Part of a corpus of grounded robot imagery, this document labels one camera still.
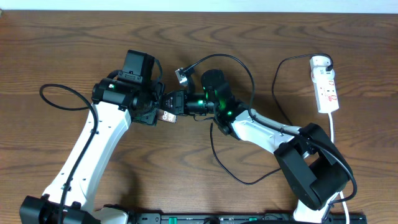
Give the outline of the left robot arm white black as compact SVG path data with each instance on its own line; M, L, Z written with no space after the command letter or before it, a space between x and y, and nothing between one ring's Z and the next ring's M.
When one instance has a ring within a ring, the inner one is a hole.
M68 159L41 197L27 196L19 210L22 223L132 223L131 212L107 205L94 209L109 159L132 123L154 126L164 84L151 79L153 56L128 50L123 68L95 84L85 126Z

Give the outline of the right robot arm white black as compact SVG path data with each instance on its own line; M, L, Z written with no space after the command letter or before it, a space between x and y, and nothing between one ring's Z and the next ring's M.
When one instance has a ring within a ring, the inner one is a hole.
M206 116L219 130L248 141L273 154L290 188L298 198L296 222L324 223L338 194L353 182L353 172L334 142L317 124L301 128L278 123L237 100L221 70L201 76L203 93L195 92L193 69L179 68L176 76L184 89L164 96L168 114Z

